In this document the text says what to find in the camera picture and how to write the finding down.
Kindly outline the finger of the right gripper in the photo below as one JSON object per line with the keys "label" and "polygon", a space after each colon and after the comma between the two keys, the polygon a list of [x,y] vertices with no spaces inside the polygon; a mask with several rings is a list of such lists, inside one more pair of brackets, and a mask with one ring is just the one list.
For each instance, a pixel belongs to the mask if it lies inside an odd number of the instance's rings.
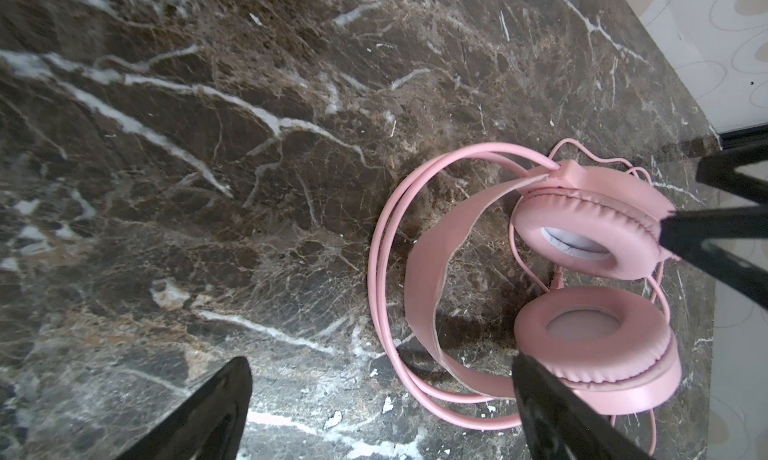
{"label": "finger of the right gripper", "polygon": [[661,221],[659,243],[675,256],[767,307],[767,270],[724,249],[718,240],[765,240],[767,207],[679,211]]}
{"label": "finger of the right gripper", "polygon": [[697,182],[757,204],[767,203],[767,181],[738,171],[767,160],[767,141],[723,150],[700,159]]}

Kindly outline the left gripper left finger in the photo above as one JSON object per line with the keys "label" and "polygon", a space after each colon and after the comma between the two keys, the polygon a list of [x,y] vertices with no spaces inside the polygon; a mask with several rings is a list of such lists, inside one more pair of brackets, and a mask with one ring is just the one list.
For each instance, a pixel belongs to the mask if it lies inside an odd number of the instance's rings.
{"label": "left gripper left finger", "polygon": [[248,360],[231,359],[121,459],[234,459],[253,379]]}

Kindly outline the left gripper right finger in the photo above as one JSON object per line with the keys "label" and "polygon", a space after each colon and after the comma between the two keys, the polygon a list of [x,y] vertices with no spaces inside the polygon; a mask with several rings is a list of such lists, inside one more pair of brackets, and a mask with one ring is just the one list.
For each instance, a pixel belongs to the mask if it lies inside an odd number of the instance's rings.
{"label": "left gripper right finger", "polygon": [[648,459],[533,357],[512,363],[518,413],[534,459]]}

